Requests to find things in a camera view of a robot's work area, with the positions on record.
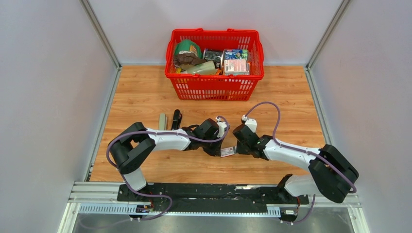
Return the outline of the red white staple box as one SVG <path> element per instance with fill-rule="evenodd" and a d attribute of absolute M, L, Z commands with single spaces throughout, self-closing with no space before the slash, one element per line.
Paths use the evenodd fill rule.
<path fill-rule="evenodd" d="M 235 155 L 237 153 L 236 152 L 236 147 L 224 148 L 224 149 L 221 149 L 220 152 L 221 152 L 221 155 L 220 155 L 221 158 L 229 157 L 229 156 Z"/>

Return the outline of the black stapler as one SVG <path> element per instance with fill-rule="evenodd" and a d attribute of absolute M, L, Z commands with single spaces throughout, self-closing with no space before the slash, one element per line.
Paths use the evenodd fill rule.
<path fill-rule="evenodd" d="M 177 130 L 180 128 L 180 124 L 182 121 L 182 113 L 179 109 L 175 109 L 172 117 L 172 126 L 171 130 Z"/>

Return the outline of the grey-green white stapler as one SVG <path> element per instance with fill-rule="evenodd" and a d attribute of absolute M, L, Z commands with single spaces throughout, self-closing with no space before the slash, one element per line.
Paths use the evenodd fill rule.
<path fill-rule="evenodd" d="M 159 130 L 164 131 L 167 129 L 168 119 L 165 113 L 159 115 Z"/>

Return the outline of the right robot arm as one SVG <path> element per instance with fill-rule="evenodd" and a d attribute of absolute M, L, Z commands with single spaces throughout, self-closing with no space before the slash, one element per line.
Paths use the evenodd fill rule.
<path fill-rule="evenodd" d="M 252 155 L 267 161 L 281 161 L 309 172 L 309 175 L 287 175 L 277 190 L 278 199 L 290 203 L 304 194 L 323 195 L 335 203 L 343 203 L 349 193 L 355 193 L 358 171 L 333 145 L 305 148 L 278 141 L 269 135 L 259 137 L 245 124 L 239 125 L 233 135 L 240 154 Z"/>

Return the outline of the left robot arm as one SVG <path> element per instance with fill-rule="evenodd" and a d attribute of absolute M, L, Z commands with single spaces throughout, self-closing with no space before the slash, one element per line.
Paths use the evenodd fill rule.
<path fill-rule="evenodd" d="M 177 130 L 154 130 L 136 122 L 108 144 L 106 157 L 129 184 L 130 195 L 136 201 L 143 201 L 148 197 L 149 189 L 140 167 L 150 153 L 202 148 L 210 156 L 220 156 L 229 129 L 229 123 L 222 116 Z"/>

